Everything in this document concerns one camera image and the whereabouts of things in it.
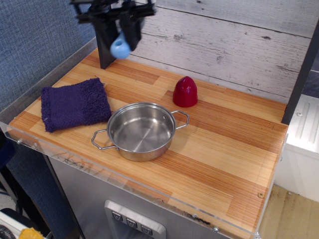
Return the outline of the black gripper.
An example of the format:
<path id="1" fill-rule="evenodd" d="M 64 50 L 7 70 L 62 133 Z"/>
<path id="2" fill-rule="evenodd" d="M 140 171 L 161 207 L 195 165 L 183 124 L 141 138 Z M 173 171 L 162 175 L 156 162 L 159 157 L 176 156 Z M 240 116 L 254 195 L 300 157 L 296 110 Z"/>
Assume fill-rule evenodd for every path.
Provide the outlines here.
<path id="1" fill-rule="evenodd" d="M 134 51 L 142 38 L 144 17 L 155 15 L 155 4 L 151 0 L 136 5 L 134 0 L 71 0 L 80 24 L 93 23 L 97 39 L 104 45 L 111 45 L 117 38 L 115 20 L 120 20 L 121 30 L 130 50 Z"/>

